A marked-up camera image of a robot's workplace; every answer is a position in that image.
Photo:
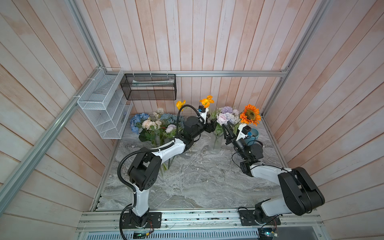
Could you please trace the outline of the purple white flower bouquet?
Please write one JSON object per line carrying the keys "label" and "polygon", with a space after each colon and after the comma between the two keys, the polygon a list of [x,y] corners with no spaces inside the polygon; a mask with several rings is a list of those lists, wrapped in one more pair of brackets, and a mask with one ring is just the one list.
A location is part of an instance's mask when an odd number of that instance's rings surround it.
{"label": "purple white flower bouquet", "polygon": [[225,106],[222,108],[217,108],[211,113],[211,120],[216,119],[217,126],[214,130],[214,135],[216,137],[220,137],[224,134],[224,125],[228,125],[229,127],[233,127],[233,130],[236,129],[240,125],[240,112],[237,109],[234,109],[230,106]]}

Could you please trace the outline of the teal cylindrical vase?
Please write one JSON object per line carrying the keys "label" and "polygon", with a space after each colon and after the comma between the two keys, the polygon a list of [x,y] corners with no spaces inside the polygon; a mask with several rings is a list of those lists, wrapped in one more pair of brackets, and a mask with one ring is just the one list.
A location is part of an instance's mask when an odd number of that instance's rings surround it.
{"label": "teal cylindrical vase", "polygon": [[248,133],[245,142],[248,146],[251,146],[255,144],[259,137],[259,131],[257,129],[252,128],[251,131]]}

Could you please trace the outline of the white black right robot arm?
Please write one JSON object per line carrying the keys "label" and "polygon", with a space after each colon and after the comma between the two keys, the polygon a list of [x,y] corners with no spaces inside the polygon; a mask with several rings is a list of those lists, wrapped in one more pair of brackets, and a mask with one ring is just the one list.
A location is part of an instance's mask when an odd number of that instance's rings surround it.
{"label": "white black right robot arm", "polygon": [[224,124],[223,132],[226,145],[233,144],[235,153],[243,159],[237,166],[249,177],[277,184],[282,192],[278,197],[255,205],[253,215],[256,223],[269,224],[284,214],[302,216],[325,204],[324,195],[304,168],[290,169],[262,163],[264,144],[258,140],[246,143],[251,127],[240,124],[234,131],[233,126]]}

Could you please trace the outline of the orange gerbera flower stem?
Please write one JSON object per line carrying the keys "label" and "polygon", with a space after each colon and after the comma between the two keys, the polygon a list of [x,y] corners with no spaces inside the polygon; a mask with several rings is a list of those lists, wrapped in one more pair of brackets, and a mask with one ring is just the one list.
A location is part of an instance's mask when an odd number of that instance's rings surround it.
{"label": "orange gerbera flower stem", "polygon": [[248,104],[244,110],[235,117],[234,133],[237,135],[240,124],[257,126],[261,120],[260,110],[254,105]]}

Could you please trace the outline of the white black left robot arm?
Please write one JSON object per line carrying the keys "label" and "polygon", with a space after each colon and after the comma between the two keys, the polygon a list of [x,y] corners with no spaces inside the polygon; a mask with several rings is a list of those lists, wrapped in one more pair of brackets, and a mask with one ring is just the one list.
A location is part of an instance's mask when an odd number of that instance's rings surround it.
{"label": "white black left robot arm", "polygon": [[119,180],[133,190],[133,203],[127,205],[120,215],[120,231],[124,226],[142,228],[151,222],[149,193],[158,178],[162,164],[189,150],[203,132],[211,133],[215,130],[217,123],[209,120],[209,107],[203,105],[198,109],[191,105],[180,107],[177,122],[184,108],[191,108],[196,115],[187,118],[182,132],[176,129],[173,140],[158,148],[141,148],[125,156],[119,163],[117,170]]}

